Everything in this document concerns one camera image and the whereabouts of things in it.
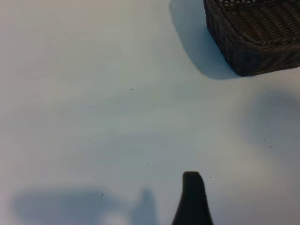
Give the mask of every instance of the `white table surface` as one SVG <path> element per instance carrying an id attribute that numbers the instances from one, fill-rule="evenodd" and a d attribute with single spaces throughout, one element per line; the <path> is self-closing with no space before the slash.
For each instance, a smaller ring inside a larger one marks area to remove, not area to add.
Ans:
<path id="1" fill-rule="evenodd" d="M 0 223 L 300 222 L 300 70 L 240 78 L 201 0 L 2 0 Z"/>

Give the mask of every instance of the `woven basket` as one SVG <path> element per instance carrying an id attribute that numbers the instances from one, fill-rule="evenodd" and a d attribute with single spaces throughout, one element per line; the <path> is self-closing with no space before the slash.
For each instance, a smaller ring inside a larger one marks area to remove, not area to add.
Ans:
<path id="1" fill-rule="evenodd" d="M 233 70 L 300 66 L 300 0 L 204 0 L 207 28 Z"/>

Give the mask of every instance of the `black object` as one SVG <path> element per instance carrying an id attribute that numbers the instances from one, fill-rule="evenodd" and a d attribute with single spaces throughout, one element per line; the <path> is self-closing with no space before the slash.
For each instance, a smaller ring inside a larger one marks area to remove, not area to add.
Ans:
<path id="1" fill-rule="evenodd" d="M 198 172 L 183 174 L 183 190 L 172 225 L 213 225 L 204 182 Z"/>
<path id="2" fill-rule="evenodd" d="M 299 0 L 204 0 L 207 28 L 241 76 L 300 66 Z"/>

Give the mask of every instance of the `wicker basket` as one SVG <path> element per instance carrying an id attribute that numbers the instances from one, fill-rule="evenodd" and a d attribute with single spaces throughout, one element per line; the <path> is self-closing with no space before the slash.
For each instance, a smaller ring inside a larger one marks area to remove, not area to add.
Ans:
<path id="1" fill-rule="evenodd" d="M 300 0 L 204 0 L 207 28 L 241 75 L 300 66 Z"/>

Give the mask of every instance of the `white surface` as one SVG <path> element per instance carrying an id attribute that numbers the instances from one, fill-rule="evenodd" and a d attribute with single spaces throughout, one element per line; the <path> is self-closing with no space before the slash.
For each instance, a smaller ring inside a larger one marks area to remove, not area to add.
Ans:
<path id="1" fill-rule="evenodd" d="M 190 170 L 215 224 L 299 224 L 299 69 L 235 76 L 201 1 L 0 9 L 1 224 L 170 225 Z"/>

